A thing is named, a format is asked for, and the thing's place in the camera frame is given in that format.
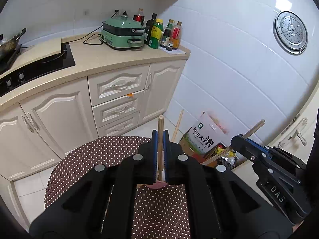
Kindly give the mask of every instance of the frying pan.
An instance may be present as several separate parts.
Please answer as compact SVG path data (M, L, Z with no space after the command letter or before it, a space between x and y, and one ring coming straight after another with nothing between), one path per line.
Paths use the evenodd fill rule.
M0 60L5 57L10 51L14 50L16 46L19 43L20 38L22 37L23 34L27 31L26 28L24 28L21 31L21 34L18 34L14 36L12 39L9 39L6 42L3 42L3 44L0 44Z

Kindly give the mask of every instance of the power cord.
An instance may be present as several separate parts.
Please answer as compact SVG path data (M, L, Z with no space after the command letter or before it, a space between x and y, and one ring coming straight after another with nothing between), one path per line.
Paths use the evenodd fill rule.
M78 38L78 39L75 39L75 40L69 41L68 43L71 43L71 42L75 42L75 41L78 41L78 40L84 39L85 37L89 36L92 32L94 32L94 31L98 30L98 29L99 29L99 28L101 28L101 27L103 27L103 25L101 25L100 27L98 27L98 28L96 28L95 30L91 31L89 34L86 34L84 37L81 37L81 38Z
M98 29L101 28L101 27L103 27L103 25L101 25L101 26L98 27L97 29L91 31L89 34L86 34L84 37L78 38L78 39L75 39L75 40L72 40L72 41L69 41L68 43L71 43L71 42L75 42L75 41L84 39L85 37L89 36L91 33L95 32L96 30L98 30ZM86 44L86 45L102 45L102 44L103 44L103 42L101 41L101 39L100 39L101 44L90 44L90 43L85 43L85 41L83 42L83 44Z
M91 36L89 36L85 41L83 41L83 44L85 44L85 45L94 45L94 46L102 45L103 42L102 42L101 38L99 39L99 40L101 41L101 43L98 43L98 44L86 43L86 41L89 40L89 39L90 39L91 37L93 37L94 35L99 35L99 36L101 36L100 33L94 33L94 34L92 34Z

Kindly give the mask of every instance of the cabinet door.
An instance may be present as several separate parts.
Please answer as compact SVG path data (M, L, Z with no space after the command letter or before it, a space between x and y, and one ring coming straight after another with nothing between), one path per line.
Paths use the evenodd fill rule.
M86 77L35 94L20 104L33 127L61 158L98 138Z
M144 91L144 105L138 123L149 121L166 111L186 60L150 65Z
M19 202L18 197L16 197L15 188L12 182L3 178L0 175L0 195L5 205L13 215L13 217L19 222L19 224L25 229L28 230L30 223L23 212L22 206Z
M0 145L0 174L8 180L16 180L60 161L31 126L19 104L0 114Z
M143 90L149 66L146 64L89 76L92 106Z

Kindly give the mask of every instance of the induction cooktop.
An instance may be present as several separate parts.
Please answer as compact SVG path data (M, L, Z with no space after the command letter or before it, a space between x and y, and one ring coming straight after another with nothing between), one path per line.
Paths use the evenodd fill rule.
M0 97L46 74L75 66L69 43L61 44L61 53L23 66L0 79Z

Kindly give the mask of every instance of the pink object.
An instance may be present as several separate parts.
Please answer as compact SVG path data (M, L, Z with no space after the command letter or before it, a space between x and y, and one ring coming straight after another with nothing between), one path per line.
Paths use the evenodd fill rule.
M158 190L160 188L163 188L167 185L166 182L161 182L159 180L156 180L156 183L153 183L153 185L147 185L145 184L145 186L149 187L150 189L153 189L153 190Z

